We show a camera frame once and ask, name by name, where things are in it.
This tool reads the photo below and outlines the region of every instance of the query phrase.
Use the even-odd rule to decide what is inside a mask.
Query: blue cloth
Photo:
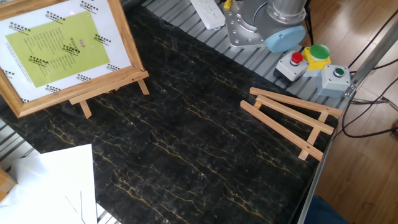
[[[304,224],[349,224],[321,197],[314,195]]]

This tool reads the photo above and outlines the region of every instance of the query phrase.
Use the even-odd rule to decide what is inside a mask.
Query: white control box
[[[300,53],[291,51],[279,60],[274,76],[289,86],[307,71],[308,66]]]
[[[225,16],[214,0],[191,0],[207,29],[219,29],[225,25]]]
[[[320,96],[341,97],[351,85],[349,69],[339,65],[325,65],[317,78]]]

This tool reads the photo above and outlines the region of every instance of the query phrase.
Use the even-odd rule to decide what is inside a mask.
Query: wooden floor
[[[312,0],[310,7],[315,43],[330,48],[332,63],[349,65],[398,8],[398,1]],[[360,66],[385,33],[352,69]],[[398,42],[379,65],[398,58],[397,52]],[[362,83],[356,98],[374,100],[397,76],[398,63],[374,71]],[[384,96],[398,104],[398,83]],[[346,120],[351,121],[367,107],[352,105]],[[381,131],[390,128],[396,119],[398,112],[388,104],[373,106],[348,132]],[[340,134],[326,160],[316,194],[350,223],[398,223],[398,140],[390,134],[363,139]]]

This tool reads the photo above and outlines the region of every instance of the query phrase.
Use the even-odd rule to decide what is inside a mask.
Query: green button
[[[327,46],[323,44],[314,44],[310,48],[310,53],[317,59],[325,59],[329,57],[330,50]]]
[[[344,70],[341,69],[341,68],[336,68],[335,71],[336,71],[336,73],[339,74],[339,75],[344,75]]]

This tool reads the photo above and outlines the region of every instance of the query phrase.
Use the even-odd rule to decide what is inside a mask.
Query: red button
[[[303,61],[303,55],[301,53],[295,52],[292,54],[292,62],[300,63]]]

